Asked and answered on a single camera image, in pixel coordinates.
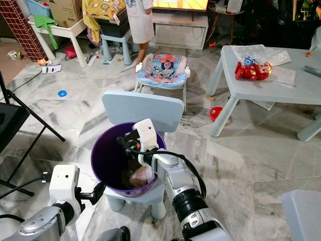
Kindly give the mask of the brown cardboard box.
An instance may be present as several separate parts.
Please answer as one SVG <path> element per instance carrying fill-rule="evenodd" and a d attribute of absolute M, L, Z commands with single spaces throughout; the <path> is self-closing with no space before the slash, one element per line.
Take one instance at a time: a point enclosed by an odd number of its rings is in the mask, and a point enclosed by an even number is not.
<path fill-rule="evenodd" d="M 53 20 L 70 28 L 82 20 L 82 0 L 48 0 Z"/>

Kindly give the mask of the white paper sheet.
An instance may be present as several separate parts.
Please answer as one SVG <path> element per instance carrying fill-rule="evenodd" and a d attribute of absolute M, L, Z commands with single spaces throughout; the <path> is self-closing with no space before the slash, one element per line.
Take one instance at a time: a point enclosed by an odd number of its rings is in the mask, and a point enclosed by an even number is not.
<path fill-rule="evenodd" d="M 253 82 L 273 82 L 285 87 L 295 87 L 295 71 L 281 67 L 282 64 L 291 62 L 289 53 L 286 50 L 268 48 L 264 45 L 250 45 L 232 46 L 232 51 L 238 58 L 239 62 L 250 57 L 254 58 L 257 64 L 264 64 L 265 62 L 269 62 L 271 64 L 273 68 L 270 76 L 266 80 Z"/>

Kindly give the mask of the standing person in white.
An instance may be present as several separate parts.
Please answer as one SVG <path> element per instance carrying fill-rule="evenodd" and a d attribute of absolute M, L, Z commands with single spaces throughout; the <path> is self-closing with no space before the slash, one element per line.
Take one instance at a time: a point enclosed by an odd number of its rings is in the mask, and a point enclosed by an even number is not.
<path fill-rule="evenodd" d="M 135 65 L 146 57 L 149 42 L 154 38 L 152 7 L 153 0 L 124 0 L 128 23 L 133 43 L 138 46 L 138 56 Z"/>

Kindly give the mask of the small white toy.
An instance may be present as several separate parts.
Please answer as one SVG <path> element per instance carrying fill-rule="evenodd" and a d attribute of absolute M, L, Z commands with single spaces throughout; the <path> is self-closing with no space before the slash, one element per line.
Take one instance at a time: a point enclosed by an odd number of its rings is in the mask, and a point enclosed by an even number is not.
<path fill-rule="evenodd" d="M 7 53 L 7 56 L 9 57 L 9 59 L 14 61 L 22 59 L 22 55 L 20 51 L 11 50 Z"/>

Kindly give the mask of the green cloth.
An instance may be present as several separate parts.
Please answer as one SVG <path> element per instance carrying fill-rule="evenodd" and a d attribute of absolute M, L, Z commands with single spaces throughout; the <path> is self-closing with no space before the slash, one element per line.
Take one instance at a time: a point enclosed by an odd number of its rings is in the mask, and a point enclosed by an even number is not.
<path fill-rule="evenodd" d="M 34 17 L 35 27 L 46 30 L 46 32 L 50 36 L 50 41 L 54 50 L 57 50 L 58 44 L 57 44 L 57 41 L 55 40 L 53 33 L 51 32 L 51 26 L 57 26 L 57 22 L 52 18 L 49 18 L 48 16 L 44 16 L 44 15 L 33 15 L 33 17 Z"/>

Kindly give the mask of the light blue plastic chair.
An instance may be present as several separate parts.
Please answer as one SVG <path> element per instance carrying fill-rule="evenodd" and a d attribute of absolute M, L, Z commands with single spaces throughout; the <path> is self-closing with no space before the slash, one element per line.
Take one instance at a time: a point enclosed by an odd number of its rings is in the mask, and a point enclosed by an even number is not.
<path fill-rule="evenodd" d="M 321 191 L 288 191 L 280 200 L 292 241 L 321 241 Z"/>
<path fill-rule="evenodd" d="M 151 119 L 157 142 L 162 148 L 167 147 L 165 134 L 178 129 L 185 108 L 181 99 L 122 90 L 108 90 L 103 94 L 102 101 L 106 115 L 116 126 Z M 165 188 L 162 177 L 138 190 L 117 191 L 108 187 L 104 194 L 110 208 L 116 212 L 122 209 L 127 201 L 131 201 L 151 206 L 151 214 L 155 219 L 162 219 L 167 213 L 163 203 Z"/>

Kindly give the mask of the white television cabinet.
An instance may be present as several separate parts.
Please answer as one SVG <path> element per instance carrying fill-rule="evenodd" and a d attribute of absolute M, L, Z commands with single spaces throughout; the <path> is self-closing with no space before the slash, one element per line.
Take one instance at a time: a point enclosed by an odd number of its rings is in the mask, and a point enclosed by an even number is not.
<path fill-rule="evenodd" d="M 202 50 L 209 22 L 204 12 L 153 13 L 154 38 L 150 45 Z"/>

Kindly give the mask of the grey remote control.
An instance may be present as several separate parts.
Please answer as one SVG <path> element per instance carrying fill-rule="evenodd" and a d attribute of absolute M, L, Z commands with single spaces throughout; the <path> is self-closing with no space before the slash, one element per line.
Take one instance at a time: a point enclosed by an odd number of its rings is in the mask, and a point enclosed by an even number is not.
<path fill-rule="evenodd" d="M 318 76 L 319 78 L 321 78 L 321 69 L 317 69 L 311 66 L 303 66 L 302 70 L 305 72 L 314 74 L 315 76 Z"/>

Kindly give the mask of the white red printed paper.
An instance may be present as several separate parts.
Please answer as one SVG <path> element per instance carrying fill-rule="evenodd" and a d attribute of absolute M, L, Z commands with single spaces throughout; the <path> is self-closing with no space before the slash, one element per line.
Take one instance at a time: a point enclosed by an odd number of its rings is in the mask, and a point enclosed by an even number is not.
<path fill-rule="evenodd" d="M 131 183 L 136 186 L 144 186 L 154 179 L 154 171 L 149 166 L 141 166 L 131 177 Z"/>

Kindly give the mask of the white children's table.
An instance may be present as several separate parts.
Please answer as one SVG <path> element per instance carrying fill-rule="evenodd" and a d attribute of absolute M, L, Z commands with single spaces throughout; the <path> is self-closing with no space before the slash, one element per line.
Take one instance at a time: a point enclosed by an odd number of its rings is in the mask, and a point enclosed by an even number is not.
<path fill-rule="evenodd" d="M 50 46 L 43 37 L 44 35 L 46 35 L 46 37 L 50 36 L 48 30 L 46 30 L 46 28 L 37 28 L 33 20 L 29 20 L 28 23 L 34 30 L 35 36 L 37 37 L 39 43 L 44 49 L 49 60 L 55 60 L 55 53 L 53 53 Z M 78 35 L 82 33 L 85 33 L 86 29 L 87 26 L 82 20 L 78 21 L 70 28 L 64 28 L 62 26 L 50 26 L 51 34 L 53 34 L 53 36 L 69 38 L 71 40 L 74 46 L 74 51 L 77 54 L 78 62 L 81 67 L 87 67 L 87 60 L 85 60 L 82 48 L 80 48 L 80 44 L 78 43 L 76 37 L 78 37 Z"/>

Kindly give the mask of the purple rubbish bin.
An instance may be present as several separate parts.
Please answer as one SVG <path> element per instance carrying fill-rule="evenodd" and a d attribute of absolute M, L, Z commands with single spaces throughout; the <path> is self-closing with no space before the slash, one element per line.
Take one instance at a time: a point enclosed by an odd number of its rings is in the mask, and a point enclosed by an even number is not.
<path fill-rule="evenodd" d="M 129 190 L 122 183 L 122 173 L 128 164 L 138 160 L 135 156 L 125 153 L 117 138 L 133 131 L 133 125 L 133 122 L 129 122 L 110 127 L 95 142 L 90 156 L 92 170 L 99 181 L 105 183 L 108 190 L 130 198 L 142 196 L 163 184 L 161 178 L 157 176 L 148 184 L 133 190 Z"/>

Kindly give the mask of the yellow printed cloth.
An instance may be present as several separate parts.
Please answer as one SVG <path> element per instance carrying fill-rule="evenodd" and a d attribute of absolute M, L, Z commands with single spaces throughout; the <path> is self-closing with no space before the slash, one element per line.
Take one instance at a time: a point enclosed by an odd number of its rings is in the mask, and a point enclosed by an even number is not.
<path fill-rule="evenodd" d="M 87 26 L 88 38 L 96 47 L 100 47 L 101 27 L 98 19 L 115 20 L 119 23 L 117 14 L 126 7 L 124 0 L 82 0 L 82 17 Z"/>

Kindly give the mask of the red plastic toy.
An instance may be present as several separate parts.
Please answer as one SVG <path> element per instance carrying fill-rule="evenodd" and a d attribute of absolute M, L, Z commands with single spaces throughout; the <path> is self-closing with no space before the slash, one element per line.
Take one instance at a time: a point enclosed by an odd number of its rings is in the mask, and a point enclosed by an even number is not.
<path fill-rule="evenodd" d="M 272 68 L 269 62 L 257 64 L 254 58 L 247 57 L 238 62 L 234 74 L 236 80 L 263 81 L 270 76 Z"/>

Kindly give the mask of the blue printed baby bouncer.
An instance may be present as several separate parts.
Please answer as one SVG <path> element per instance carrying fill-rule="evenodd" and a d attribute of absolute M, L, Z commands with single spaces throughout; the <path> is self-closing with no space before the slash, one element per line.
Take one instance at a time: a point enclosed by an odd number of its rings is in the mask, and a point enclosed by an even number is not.
<path fill-rule="evenodd" d="M 186 85 L 191 76 L 186 57 L 149 54 L 135 66 L 135 72 L 136 84 L 133 92 L 140 93 L 144 86 L 158 89 L 181 89 L 183 90 L 183 102 L 186 102 Z"/>

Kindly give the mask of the black folding chair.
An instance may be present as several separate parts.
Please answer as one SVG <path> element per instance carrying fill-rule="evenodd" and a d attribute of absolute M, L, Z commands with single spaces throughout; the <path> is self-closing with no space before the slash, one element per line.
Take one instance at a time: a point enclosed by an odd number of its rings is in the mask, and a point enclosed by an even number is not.
<path fill-rule="evenodd" d="M 42 130 L 38 133 L 36 138 L 32 141 L 27 151 L 22 156 L 22 159 L 18 162 L 16 167 L 12 170 L 9 178 L 7 180 L 0 179 L 0 184 L 2 186 L 11 188 L 10 191 L 1 195 L 1 198 L 13 193 L 14 191 L 19 191 L 27 196 L 34 196 L 34 192 L 25 190 L 27 184 L 20 184 L 16 186 L 10 181 L 13 179 L 18 169 L 21 167 L 25 159 L 29 156 L 30 151 L 34 148 L 36 142 L 42 136 L 45 130 L 51 131 L 55 136 L 57 136 L 62 142 L 66 139 L 63 138 L 55 129 L 45 122 L 38 114 L 32 111 L 21 99 L 19 99 L 11 90 L 8 90 L 3 78 L 0 80 L 0 87 L 2 89 L 4 101 L 0 103 L 0 147 L 1 151 L 4 151 L 6 146 L 13 140 L 16 133 L 20 131 L 21 127 L 25 121 L 30 117 L 34 117 L 37 121 L 43 124 Z"/>

